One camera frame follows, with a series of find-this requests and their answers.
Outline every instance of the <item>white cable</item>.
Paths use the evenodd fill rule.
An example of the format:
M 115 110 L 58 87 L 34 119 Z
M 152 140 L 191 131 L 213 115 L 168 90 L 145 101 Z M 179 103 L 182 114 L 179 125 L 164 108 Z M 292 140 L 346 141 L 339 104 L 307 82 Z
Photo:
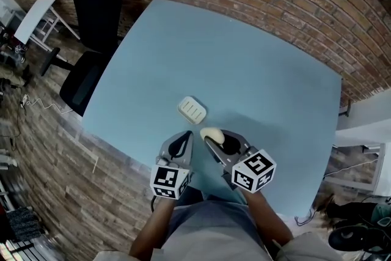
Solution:
M 38 101 L 40 101 L 40 102 L 41 102 L 41 105 L 43 106 L 44 109 L 49 109 L 50 107 L 54 106 L 54 107 L 60 112 L 60 114 L 65 114 L 65 113 L 69 113 L 69 112 L 73 111 L 73 110 L 71 109 L 71 110 L 68 110 L 68 111 L 65 111 L 65 112 L 61 112 L 60 108 L 57 107 L 57 105 L 54 104 L 54 103 L 52 103 L 51 105 L 45 107 L 45 105 L 43 104 L 41 98 L 38 98 L 38 99 L 36 99 L 36 101 L 34 101 L 33 103 L 31 103 L 31 101 L 30 101 L 30 99 L 31 99 L 30 96 L 27 95 L 27 94 L 26 94 L 26 96 L 27 96 L 27 100 L 26 100 L 26 103 L 24 104 L 24 105 L 26 105 L 26 106 L 34 106 Z
M 341 171 L 344 171 L 344 170 L 347 170 L 347 169 L 351 169 L 352 167 L 356 167 L 356 166 L 361 166 L 363 164 L 367 164 L 367 163 L 372 163 L 372 162 L 375 162 L 377 161 L 378 159 L 374 159 L 372 161 L 367 161 L 367 162 L 363 162 L 363 163 L 360 163 L 360 164 L 356 164 L 356 165 L 353 165 L 353 166 L 348 166 L 348 167 L 344 167 L 343 169 L 340 169 L 338 171 L 335 171 L 335 172 L 331 172 L 331 173 L 327 173 L 323 178 L 325 178 L 326 176 L 329 176 L 331 174 L 335 174 L 335 173 L 338 173 L 338 172 L 341 172 Z

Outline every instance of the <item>wooden floor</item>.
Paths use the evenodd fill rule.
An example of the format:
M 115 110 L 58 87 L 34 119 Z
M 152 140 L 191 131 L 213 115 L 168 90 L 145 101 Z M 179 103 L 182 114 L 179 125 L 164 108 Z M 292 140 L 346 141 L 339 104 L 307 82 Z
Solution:
M 60 55 L 73 64 L 85 51 L 68 33 L 49 39 L 48 44 L 61 47 Z M 38 73 L 45 55 L 30 46 L 27 59 L 33 72 Z M 28 106 L 26 111 L 18 106 L 21 96 L 28 94 L 31 100 L 41 98 L 45 106 L 55 103 L 62 111 L 68 110 L 59 96 L 67 74 L 51 67 L 44 77 L 35 76 L 21 92 L 11 90 L 5 95 L 0 132 L 18 134 L 18 120 L 21 133 L 12 155 L 20 167 L 1 174 L 13 181 L 16 201 L 31 205 L 42 217 L 49 237 L 67 260 L 92 260 L 101 250 L 127 252 L 151 213 L 149 169 L 83 132 L 81 118 L 74 112 L 62 115 L 54 107 L 43 109 L 40 103 Z M 1 147 L 12 149 L 9 138 L 0 140 Z M 340 157 L 332 157 L 328 171 L 343 164 Z M 363 173 L 370 177 L 371 167 Z M 322 183 L 317 201 L 332 192 L 342 202 L 362 197 L 353 189 Z M 284 220 L 295 235 L 315 230 L 327 239 L 327 229 L 319 216 L 301 228 L 293 217 Z

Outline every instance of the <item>table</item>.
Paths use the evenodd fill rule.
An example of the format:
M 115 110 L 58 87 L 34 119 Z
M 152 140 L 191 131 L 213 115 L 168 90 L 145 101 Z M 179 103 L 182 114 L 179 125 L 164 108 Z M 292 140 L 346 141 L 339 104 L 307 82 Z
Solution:
M 58 21 L 61 21 L 64 26 L 77 38 L 79 35 L 64 21 L 64 19 L 53 9 L 52 5 L 56 0 L 37 0 L 28 11 L 25 18 L 20 23 L 18 29 L 15 32 L 15 37 L 22 43 L 27 44 L 27 41 L 31 39 L 33 42 L 41 46 L 44 50 L 51 51 L 52 48 L 45 44 L 45 40 L 48 38 L 50 32 L 56 27 Z M 42 40 L 34 35 L 34 30 L 38 23 L 42 20 L 46 12 L 50 10 L 56 16 L 56 19 L 51 23 L 48 31 L 45 32 Z
M 199 136 L 202 127 L 242 134 L 277 163 L 263 193 L 276 212 L 308 213 L 334 141 L 341 80 L 305 52 L 218 13 L 153 0 L 128 32 L 82 118 L 85 130 L 151 166 L 161 144 L 195 133 L 191 185 L 240 201 Z M 178 112 L 191 95 L 200 125 Z

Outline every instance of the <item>chair seat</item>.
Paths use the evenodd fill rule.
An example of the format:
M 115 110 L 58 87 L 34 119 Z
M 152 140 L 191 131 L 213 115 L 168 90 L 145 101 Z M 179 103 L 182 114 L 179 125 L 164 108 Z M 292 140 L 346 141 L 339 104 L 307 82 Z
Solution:
M 80 116 L 83 116 L 109 61 L 107 54 L 86 51 L 63 83 L 60 97 Z

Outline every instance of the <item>chair backrest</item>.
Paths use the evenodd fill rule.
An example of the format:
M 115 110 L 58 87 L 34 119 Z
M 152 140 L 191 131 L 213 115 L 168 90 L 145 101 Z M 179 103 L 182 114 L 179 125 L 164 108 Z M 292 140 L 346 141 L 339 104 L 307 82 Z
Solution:
M 84 46 L 105 54 L 118 47 L 122 0 L 73 0 Z

